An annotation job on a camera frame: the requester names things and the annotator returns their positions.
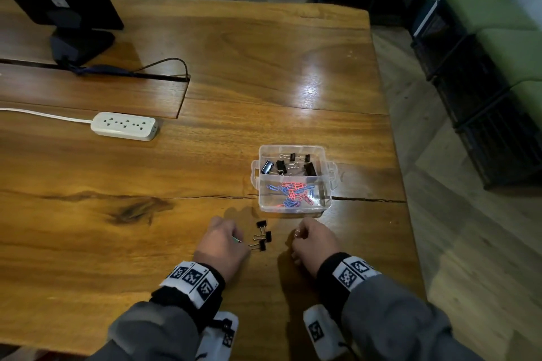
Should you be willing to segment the person's left forearm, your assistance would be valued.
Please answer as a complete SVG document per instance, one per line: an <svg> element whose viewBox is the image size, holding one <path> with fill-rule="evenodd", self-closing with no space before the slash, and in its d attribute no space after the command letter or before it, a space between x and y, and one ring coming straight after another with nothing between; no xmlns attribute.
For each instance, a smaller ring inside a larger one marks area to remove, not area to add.
<svg viewBox="0 0 542 361"><path fill-rule="evenodd" d="M202 332L220 309L226 286L218 271L203 266L219 287L201 309L177 289L159 286L148 301L135 303L112 322L106 343L86 361L194 361Z"/></svg>

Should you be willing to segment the pile of coloured paper clips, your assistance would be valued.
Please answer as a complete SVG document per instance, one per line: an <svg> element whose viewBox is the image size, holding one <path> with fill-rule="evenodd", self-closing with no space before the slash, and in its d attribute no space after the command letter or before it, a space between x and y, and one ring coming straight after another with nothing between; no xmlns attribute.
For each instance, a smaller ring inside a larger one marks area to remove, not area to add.
<svg viewBox="0 0 542 361"><path fill-rule="evenodd" d="M311 208L316 207L315 186L302 182L281 182L267 184L265 196L270 205L277 208Z"/></svg>

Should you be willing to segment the person's right forearm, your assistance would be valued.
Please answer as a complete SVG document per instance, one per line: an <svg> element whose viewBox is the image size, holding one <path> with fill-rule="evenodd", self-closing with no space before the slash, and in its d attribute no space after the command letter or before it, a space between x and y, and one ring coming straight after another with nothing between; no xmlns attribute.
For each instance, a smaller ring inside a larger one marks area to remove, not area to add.
<svg viewBox="0 0 542 361"><path fill-rule="evenodd" d="M331 318L349 333L366 361L484 361L453 335L449 317L386 275L352 292L332 275L340 252L318 270L316 286Z"/></svg>

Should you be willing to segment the person's right hand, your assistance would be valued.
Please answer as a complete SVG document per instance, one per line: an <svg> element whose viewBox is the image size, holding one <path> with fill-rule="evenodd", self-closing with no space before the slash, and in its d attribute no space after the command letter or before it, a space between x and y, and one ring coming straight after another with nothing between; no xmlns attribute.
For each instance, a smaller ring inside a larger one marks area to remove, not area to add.
<svg viewBox="0 0 542 361"><path fill-rule="evenodd" d="M303 266L308 273L316 278L318 270L321 268L322 264L332 255L340 253L342 251L340 243L335 236L334 232L330 230L323 223L317 221L312 217L304 217L315 220L315 231L317 239L317 265L316 266Z"/></svg>

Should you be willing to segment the person's left hand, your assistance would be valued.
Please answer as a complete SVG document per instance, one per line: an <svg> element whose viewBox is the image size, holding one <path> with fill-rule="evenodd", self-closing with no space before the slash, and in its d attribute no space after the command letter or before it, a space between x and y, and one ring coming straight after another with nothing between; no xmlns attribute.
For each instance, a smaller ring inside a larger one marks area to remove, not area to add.
<svg viewBox="0 0 542 361"><path fill-rule="evenodd" d="M212 267L228 283L240 270L249 254L250 248L246 243L241 248L208 248L206 231L193 254L193 261Z"/></svg>

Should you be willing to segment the white power strip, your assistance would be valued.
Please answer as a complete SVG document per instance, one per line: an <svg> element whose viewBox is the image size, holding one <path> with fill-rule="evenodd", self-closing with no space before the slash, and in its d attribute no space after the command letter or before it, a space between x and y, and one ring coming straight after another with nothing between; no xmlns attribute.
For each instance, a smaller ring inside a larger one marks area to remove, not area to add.
<svg viewBox="0 0 542 361"><path fill-rule="evenodd" d="M100 112L91 120L91 130L99 136L151 141L159 129L159 122L152 117Z"/></svg>

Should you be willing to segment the white marker wrist band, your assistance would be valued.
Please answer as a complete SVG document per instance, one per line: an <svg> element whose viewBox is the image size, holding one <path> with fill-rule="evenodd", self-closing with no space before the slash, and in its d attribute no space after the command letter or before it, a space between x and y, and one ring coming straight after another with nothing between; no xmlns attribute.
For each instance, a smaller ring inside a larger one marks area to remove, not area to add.
<svg viewBox="0 0 542 361"><path fill-rule="evenodd" d="M381 272L374 269L365 260L350 256L339 262L332 275L342 287L352 292L367 279L381 275Z"/></svg>
<svg viewBox="0 0 542 361"><path fill-rule="evenodd" d="M199 310L218 290L219 282L207 267L193 261L183 261L160 283L160 287L177 289L187 295Z"/></svg>

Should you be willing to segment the clear plastic storage box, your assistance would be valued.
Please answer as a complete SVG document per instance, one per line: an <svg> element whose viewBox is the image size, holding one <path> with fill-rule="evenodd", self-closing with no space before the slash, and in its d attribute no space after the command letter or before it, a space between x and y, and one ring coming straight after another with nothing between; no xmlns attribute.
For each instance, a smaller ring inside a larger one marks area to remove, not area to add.
<svg viewBox="0 0 542 361"><path fill-rule="evenodd" d="M314 164L318 176L306 177L303 170L303 162L286 163L288 174L280 175L276 170L275 163L281 159L281 153L296 153L298 155L311 155L311 162ZM261 166L266 160L274 162L273 170L268 175L260 174ZM315 215L321 214L327 210L333 201L333 191L337 187L338 167L335 162L331 162L326 157L326 151L322 146L297 146L297 145L262 145L259 148L258 159L252 161L250 181L258 192L259 208L264 213L274 214L297 214L297 215ZM270 199L265 196L267 184L278 184L281 182L302 182L315 186L316 207L311 208L277 208L270 205Z"/></svg>

